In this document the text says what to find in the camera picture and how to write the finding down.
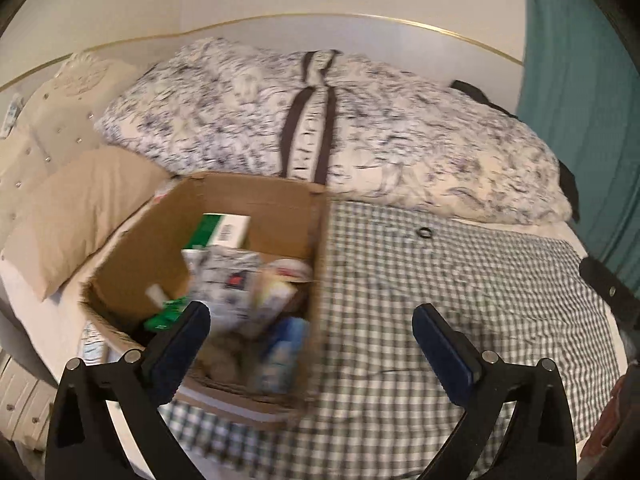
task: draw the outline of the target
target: gold wall molding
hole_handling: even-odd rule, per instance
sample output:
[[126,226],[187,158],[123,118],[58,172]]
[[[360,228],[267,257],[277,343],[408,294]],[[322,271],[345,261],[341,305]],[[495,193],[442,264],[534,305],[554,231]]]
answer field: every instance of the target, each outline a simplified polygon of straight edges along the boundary
[[[450,36],[452,38],[456,38],[457,40],[465,41],[465,43],[470,43],[472,45],[478,46],[479,48],[482,48],[483,50],[487,50],[493,54],[497,54],[498,56],[501,56],[504,59],[511,61],[512,63],[515,63],[520,66],[523,65],[521,60],[516,59],[515,57],[510,56],[509,54],[501,50],[498,50],[497,48],[494,48],[490,45],[482,43],[481,41],[473,40],[472,38],[462,36],[462,34],[458,34],[456,32],[453,32],[452,30],[447,30],[446,28],[435,27],[434,25],[428,25],[427,23],[413,22],[412,20],[403,20],[401,18],[392,18],[389,16],[378,16],[376,14],[359,14],[356,12],[281,12],[279,14],[263,14],[261,16],[249,16],[247,18],[238,18],[237,20],[229,20],[228,22],[214,23],[213,25],[207,25],[206,27],[194,28],[193,30],[188,30],[186,32],[172,32],[168,34],[156,34],[154,36],[142,36],[140,38],[129,38],[128,40],[110,41],[109,43],[103,43],[103,44],[82,49],[82,52],[94,52],[96,50],[100,50],[108,46],[113,46],[113,45],[118,45],[123,43],[133,43],[134,41],[161,40],[162,38],[179,38],[180,36],[187,36],[188,34],[193,34],[194,32],[202,32],[204,30],[209,30],[210,28],[223,27],[224,25],[233,25],[234,23],[250,22],[253,20],[261,20],[264,18],[281,18],[281,17],[288,17],[288,16],[337,16],[337,17],[347,17],[347,18],[372,18],[375,20],[383,20],[386,22],[402,23],[403,25],[410,25],[411,27],[424,28],[425,30],[431,30],[439,34],[443,34],[444,36]],[[0,86],[0,92],[6,90],[10,86],[16,84],[17,82],[20,82],[22,79],[36,73],[39,70],[42,70],[48,66],[59,63],[60,61],[64,61],[65,59],[68,59],[71,55],[72,55],[71,53],[65,54],[64,56],[60,56],[60,57],[57,57],[56,59],[47,61],[41,65],[38,65],[35,68],[28,70],[23,74],[20,74],[18,77],[15,77],[14,79],[11,79],[11,81]]]

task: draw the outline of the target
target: metal screw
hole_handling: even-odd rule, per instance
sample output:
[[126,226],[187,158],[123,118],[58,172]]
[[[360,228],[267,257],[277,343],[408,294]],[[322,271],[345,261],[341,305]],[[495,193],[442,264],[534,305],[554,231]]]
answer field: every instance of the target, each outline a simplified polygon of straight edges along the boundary
[[545,357],[542,359],[542,367],[549,372],[553,372],[556,369],[556,363],[548,357]]
[[66,362],[66,369],[67,370],[75,370],[79,366],[80,366],[80,359],[78,357],[74,357],[72,359],[69,359],[69,361]]
[[500,356],[493,350],[485,350],[482,352],[482,359],[487,361],[489,364],[495,365],[500,359]]
[[126,354],[124,354],[124,360],[127,363],[135,363],[138,359],[140,359],[140,350],[134,348],[133,350],[129,350]]

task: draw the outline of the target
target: curtain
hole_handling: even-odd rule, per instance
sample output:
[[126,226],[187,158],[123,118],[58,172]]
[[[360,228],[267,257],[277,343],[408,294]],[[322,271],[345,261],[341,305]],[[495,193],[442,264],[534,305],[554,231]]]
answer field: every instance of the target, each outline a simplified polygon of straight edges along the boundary
[[640,76],[593,0],[527,0],[518,116],[575,175],[591,256],[640,296]]

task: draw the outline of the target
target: gingham fabric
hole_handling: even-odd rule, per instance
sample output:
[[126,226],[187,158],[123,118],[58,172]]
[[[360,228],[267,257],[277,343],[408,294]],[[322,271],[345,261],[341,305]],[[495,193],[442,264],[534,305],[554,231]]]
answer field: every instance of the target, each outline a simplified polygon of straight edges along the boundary
[[[417,237],[429,227],[433,238]],[[414,341],[433,303],[480,351],[558,364],[586,437],[618,375],[606,306],[578,275],[569,244],[497,232],[425,212],[333,202],[315,370],[318,401],[295,427],[257,431],[183,402],[160,408],[183,447],[259,478],[412,478],[459,420]],[[506,430],[505,407],[476,465]]]

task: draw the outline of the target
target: floral pattern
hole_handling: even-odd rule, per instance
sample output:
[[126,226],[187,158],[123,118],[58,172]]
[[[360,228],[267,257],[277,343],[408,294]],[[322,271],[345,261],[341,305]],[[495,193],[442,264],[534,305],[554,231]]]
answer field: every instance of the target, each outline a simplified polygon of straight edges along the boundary
[[292,102],[298,119],[284,174],[313,180],[335,90],[326,175],[345,197],[498,223],[565,221],[558,160],[525,124],[364,56],[280,54],[199,40],[159,63],[98,120],[106,141],[167,170],[277,175]]

